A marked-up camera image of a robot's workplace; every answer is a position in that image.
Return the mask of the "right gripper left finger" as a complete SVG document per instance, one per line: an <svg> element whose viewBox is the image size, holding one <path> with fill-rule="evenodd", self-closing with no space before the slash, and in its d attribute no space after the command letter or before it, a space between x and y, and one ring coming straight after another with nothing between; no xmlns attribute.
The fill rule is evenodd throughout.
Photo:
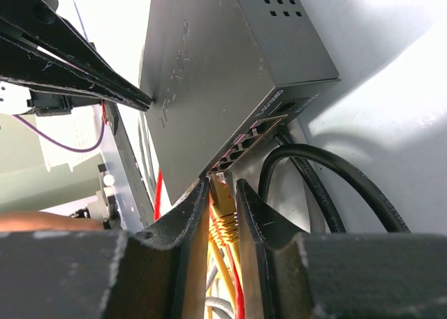
<svg viewBox="0 0 447 319"><path fill-rule="evenodd" d="M207 179L143 231L1 234L2 318L202 318Z"/></svg>

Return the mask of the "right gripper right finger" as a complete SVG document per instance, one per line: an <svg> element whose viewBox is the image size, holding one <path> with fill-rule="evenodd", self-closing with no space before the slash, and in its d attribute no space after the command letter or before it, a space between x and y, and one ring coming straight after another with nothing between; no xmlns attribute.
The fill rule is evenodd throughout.
<svg viewBox="0 0 447 319"><path fill-rule="evenodd" d="M237 182L247 318L445 318L443 235L309 234Z"/></svg>

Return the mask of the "black network switch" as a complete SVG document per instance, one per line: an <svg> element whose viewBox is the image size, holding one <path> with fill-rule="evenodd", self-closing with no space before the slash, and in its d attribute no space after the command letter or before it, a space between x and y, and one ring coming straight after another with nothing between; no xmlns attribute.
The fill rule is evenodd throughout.
<svg viewBox="0 0 447 319"><path fill-rule="evenodd" d="M300 0L151 0L140 87L169 201L338 82Z"/></svg>

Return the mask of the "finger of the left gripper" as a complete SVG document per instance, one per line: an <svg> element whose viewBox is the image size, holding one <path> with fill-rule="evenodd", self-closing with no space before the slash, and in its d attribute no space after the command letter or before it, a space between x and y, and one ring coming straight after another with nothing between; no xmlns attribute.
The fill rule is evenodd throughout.
<svg viewBox="0 0 447 319"><path fill-rule="evenodd" d="M65 18L58 0L1 0L1 81L35 91L149 105Z"/></svg>
<svg viewBox="0 0 447 319"><path fill-rule="evenodd" d="M111 69L67 25L35 26L31 33L1 26L1 81L36 91L111 101L145 111L150 97Z"/></svg>

